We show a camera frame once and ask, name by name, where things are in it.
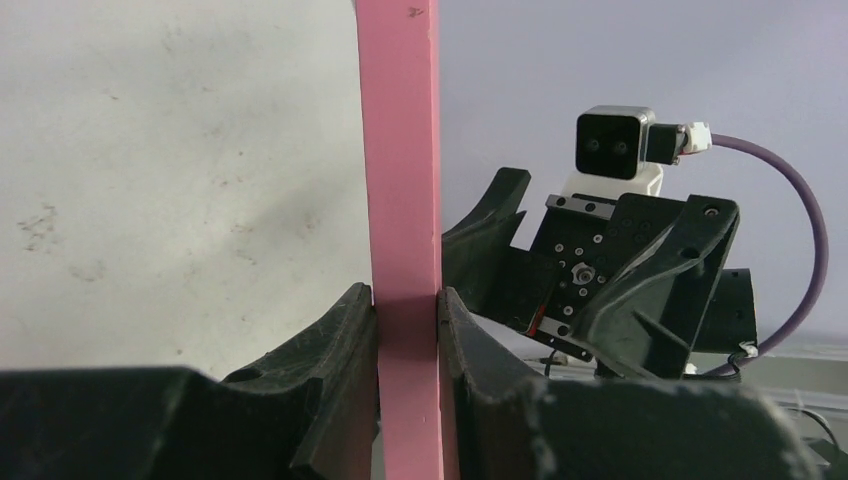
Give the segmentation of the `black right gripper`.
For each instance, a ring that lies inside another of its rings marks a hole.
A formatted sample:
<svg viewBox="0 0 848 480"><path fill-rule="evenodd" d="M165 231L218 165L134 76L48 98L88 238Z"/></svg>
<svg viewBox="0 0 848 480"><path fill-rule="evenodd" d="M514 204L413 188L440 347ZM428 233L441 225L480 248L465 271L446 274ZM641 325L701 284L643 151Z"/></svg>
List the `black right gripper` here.
<svg viewBox="0 0 848 480"><path fill-rule="evenodd" d="M530 181L527 170L500 168L442 235L443 285L473 312L525 216ZM504 256L507 327L625 378L679 379L694 352L757 345L751 274L725 265L735 201L553 195L546 207L531 247Z"/></svg>

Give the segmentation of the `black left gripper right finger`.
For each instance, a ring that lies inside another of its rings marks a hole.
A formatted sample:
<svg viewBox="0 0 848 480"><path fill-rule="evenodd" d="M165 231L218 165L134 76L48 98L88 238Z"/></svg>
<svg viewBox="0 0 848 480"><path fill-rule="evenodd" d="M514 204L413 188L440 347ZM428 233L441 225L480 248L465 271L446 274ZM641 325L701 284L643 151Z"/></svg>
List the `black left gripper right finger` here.
<svg viewBox="0 0 848 480"><path fill-rule="evenodd" d="M818 479L789 417L725 382L553 380L438 295L448 479Z"/></svg>

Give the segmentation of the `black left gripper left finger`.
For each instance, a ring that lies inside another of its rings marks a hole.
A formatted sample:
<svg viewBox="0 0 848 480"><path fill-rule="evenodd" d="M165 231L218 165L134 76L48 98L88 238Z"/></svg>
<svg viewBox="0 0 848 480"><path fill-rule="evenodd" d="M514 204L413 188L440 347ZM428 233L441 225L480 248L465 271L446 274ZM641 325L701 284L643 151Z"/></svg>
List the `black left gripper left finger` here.
<svg viewBox="0 0 848 480"><path fill-rule="evenodd" d="M367 479L371 289L222 380L187 367L5 371L5 479Z"/></svg>

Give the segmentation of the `pink wooden photo frame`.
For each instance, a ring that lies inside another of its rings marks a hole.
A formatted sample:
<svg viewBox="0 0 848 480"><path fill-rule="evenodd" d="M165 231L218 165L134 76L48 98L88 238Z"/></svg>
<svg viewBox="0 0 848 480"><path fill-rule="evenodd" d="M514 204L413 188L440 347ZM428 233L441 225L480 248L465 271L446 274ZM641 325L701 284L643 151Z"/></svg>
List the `pink wooden photo frame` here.
<svg viewBox="0 0 848 480"><path fill-rule="evenodd" d="M438 5L355 5L385 474L445 477Z"/></svg>

